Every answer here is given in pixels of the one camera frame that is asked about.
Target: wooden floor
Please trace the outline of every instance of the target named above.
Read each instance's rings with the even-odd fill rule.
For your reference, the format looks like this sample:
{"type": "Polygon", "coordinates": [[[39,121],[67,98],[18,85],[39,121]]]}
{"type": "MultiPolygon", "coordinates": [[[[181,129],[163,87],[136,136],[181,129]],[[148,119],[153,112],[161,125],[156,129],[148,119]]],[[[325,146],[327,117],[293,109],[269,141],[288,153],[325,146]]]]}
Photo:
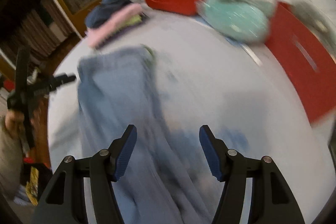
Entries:
{"type": "MultiPolygon", "coordinates": [[[[80,41],[77,35],[68,37],[56,50],[49,56],[44,69],[41,70],[45,76],[51,76],[67,56],[67,54],[80,41]]],[[[31,150],[30,157],[34,162],[44,163],[50,166],[49,147],[48,147],[48,99],[42,99],[39,109],[39,117],[34,121],[36,133],[36,147],[31,150]]]]}

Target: person's arm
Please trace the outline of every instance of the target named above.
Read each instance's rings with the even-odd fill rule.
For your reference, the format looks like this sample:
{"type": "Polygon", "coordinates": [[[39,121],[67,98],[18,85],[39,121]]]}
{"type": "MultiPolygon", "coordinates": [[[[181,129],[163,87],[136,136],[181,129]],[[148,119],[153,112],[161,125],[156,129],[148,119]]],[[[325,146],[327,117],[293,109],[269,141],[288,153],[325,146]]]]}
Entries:
{"type": "Polygon", "coordinates": [[[22,148],[19,132],[24,115],[9,110],[0,118],[0,191],[6,198],[13,199],[20,185],[22,148]]]}

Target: folded clothes stack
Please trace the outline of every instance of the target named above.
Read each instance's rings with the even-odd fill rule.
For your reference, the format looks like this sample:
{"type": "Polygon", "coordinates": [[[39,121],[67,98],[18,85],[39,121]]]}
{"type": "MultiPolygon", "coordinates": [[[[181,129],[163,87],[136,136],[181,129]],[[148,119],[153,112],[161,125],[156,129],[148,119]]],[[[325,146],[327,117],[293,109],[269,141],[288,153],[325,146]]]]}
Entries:
{"type": "Polygon", "coordinates": [[[146,16],[131,0],[102,0],[85,18],[90,47],[98,47],[121,30],[140,24],[146,16]]]}

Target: blue gripper pad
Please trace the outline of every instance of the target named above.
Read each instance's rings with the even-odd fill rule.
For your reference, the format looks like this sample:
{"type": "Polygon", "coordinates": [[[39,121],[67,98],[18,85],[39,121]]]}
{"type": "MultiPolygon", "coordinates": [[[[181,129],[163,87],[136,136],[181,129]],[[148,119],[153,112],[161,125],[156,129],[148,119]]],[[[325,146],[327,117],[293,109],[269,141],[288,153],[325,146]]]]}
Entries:
{"type": "Polygon", "coordinates": [[[115,160],[115,172],[113,178],[115,181],[118,181],[124,174],[131,158],[135,143],[137,142],[137,128],[132,127],[132,130],[127,137],[124,146],[121,148],[121,151],[118,157],[115,160]]]}
{"type": "Polygon", "coordinates": [[[205,158],[207,159],[208,165],[210,167],[211,174],[217,178],[217,180],[221,180],[223,177],[223,173],[221,171],[221,160],[213,147],[212,141],[210,140],[211,135],[215,140],[215,137],[210,131],[210,136],[207,131],[210,131],[208,126],[202,126],[199,129],[199,142],[201,143],[203,152],[205,154],[205,158]]]}

